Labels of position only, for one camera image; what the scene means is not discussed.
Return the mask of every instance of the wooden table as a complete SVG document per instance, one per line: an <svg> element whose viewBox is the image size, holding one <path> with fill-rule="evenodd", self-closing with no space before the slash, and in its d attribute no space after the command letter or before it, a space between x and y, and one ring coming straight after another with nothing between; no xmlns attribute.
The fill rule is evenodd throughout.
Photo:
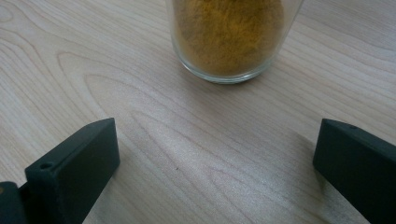
<svg viewBox="0 0 396 224"><path fill-rule="evenodd" d="M0 181L113 117L85 223L365 223L312 159L323 118L396 144L395 11L306 0L273 66L224 86L178 62L163 0L0 0Z"/></svg>

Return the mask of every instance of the yellow powder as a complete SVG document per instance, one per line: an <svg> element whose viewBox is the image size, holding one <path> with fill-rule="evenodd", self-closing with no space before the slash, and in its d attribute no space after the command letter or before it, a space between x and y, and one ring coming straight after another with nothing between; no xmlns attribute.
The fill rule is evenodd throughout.
<svg viewBox="0 0 396 224"><path fill-rule="evenodd" d="M175 40L204 72L233 76L270 58L280 40L280 0L173 0Z"/></svg>

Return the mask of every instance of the screw hole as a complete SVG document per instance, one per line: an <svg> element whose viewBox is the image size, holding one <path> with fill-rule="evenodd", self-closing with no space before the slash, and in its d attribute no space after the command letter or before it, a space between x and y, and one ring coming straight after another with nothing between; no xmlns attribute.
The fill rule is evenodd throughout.
<svg viewBox="0 0 396 224"><path fill-rule="evenodd" d="M49 169L51 166L52 166L52 163L51 163L51 162L45 162L45 163L43 163L43 164L40 165L40 169L41 169L41 170L47 170L47 169Z"/></svg>

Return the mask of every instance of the spice powder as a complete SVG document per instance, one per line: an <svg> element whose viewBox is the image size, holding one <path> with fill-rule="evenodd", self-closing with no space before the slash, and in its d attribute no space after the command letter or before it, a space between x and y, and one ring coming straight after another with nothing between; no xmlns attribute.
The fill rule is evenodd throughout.
<svg viewBox="0 0 396 224"><path fill-rule="evenodd" d="M173 7L182 57L215 76L261 65L282 35L281 0L173 0Z"/></svg>

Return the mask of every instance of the glass jar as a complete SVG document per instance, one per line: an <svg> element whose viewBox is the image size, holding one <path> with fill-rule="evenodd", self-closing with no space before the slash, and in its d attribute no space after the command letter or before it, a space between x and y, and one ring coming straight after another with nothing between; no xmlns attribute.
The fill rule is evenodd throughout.
<svg viewBox="0 0 396 224"><path fill-rule="evenodd" d="M174 50L198 77L237 83L274 59L303 0L166 0Z"/></svg>

